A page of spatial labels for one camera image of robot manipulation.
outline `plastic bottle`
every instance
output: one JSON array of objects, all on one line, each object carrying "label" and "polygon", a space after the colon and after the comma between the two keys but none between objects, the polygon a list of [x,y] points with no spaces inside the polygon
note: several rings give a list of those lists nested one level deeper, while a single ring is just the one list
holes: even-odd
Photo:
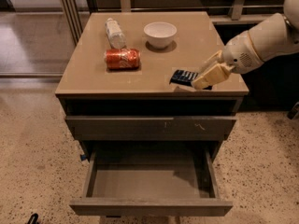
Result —
[{"label": "plastic bottle", "polygon": [[109,39],[110,45],[114,49],[122,49],[125,47],[125,36],[122,32],[119,23],[111,18],[107,19],[106,33]]}]

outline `red can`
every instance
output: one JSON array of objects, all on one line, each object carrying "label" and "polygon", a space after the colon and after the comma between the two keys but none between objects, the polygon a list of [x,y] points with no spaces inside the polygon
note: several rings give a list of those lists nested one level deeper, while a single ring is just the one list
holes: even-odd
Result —
[{"label": "red can", "polygon": [[137,49],[108,49],[104,59],[110,70],[136,69],[140,65],[140,52]]}]

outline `white robot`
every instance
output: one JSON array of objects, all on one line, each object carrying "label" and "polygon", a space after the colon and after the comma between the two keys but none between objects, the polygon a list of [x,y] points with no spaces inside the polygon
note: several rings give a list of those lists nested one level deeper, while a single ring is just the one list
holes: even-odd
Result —
[{"label": "white robot", "polygon": [[299,52],[299,0],[285,0],[283,9],[284,16],[276,13],[232,38],[205,62],[192,86],[201,90],[231,73],[245,74],[276,56]]}]

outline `desk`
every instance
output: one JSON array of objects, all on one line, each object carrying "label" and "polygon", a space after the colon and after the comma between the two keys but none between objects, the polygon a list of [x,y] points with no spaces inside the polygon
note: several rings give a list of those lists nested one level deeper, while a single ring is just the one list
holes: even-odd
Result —
[{"label": "desk", "polygon": [[[116,19],[141,68],[111,72],[107,18]],[[178,28],[165,50],[153,49],[146,24]],[[176,69],[198,71],[223,44],[205,12],[92,14],[57,88],[65,121],[90,161],[79,215],[224,216],[212,162],[235,124],[248,89],[240,75],[193,91],[169,84]]]}]

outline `bowl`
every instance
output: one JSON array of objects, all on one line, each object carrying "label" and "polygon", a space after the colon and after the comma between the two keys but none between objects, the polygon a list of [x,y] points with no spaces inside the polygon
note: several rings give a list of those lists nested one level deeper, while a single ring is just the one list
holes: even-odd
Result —
[{"label": "bowl", "polygon": [[157,21],[146,25],[144,33],[153,47],[164,49],[174,40],[177,27],[167,22]]}]

